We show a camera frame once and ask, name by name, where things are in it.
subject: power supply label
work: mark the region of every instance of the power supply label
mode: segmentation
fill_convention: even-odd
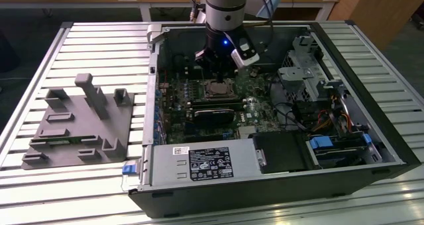
[[[189,167],[192,181],[233,177],[228,147],[190,150]]]

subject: table leg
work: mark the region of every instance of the table leg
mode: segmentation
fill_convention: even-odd
[[[46,16],[49,18],[53,16],[52,8],[42,8],[41,10],[42,10],[44,16]]]
[[[140,3],[140,12],[142,21],[152,21],[150,3]]]
[[[324,21],[328,19],[333,4],[334,4],[333,2],[324,3],[324,6],[321,7],[321,9],[317,12],[317,17],[316,17],[317,21]]]

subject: blue latch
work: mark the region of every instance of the blue latch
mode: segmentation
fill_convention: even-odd
[[[129,174],[136,174],[136,173],[137,173],[136,162],[133,160],[126,161],[125,165],[121,168],[121,174],[129,175]]]
[[[312,149],[332,147],[332,142],[329,137],[313,137],[309,140],[309,143],[310,143]]]
[[[362,134],[362,139],[364,139],[366,144],[372,143],[372,139],[370,139],[368,134]]]

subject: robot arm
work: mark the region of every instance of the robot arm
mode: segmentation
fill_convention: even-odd
[[[205,5],[206,43],[196,53],[196,62],[221,81],[228,70],[258,61],[258,54],[242,27],[246,0],[205,0]]]

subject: aluminum extrusion table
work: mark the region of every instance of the aluminum extrusion table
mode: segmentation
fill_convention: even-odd
[[[329,38],[396,129],[424,161],[424,100],[356,26],[321,22]],[[145,84],[150,52],[142,22],[64,24],[0,136],[0,224],[393,224],[424,219],[424,166],[349,196],[150,219],[122,191],[122,163],[22,170],[21,157],[42,118],[48,88],[90,73],[104,93],[136,93],[128,158],[141,156]],[[326,62],[334,78],[337,74]]]

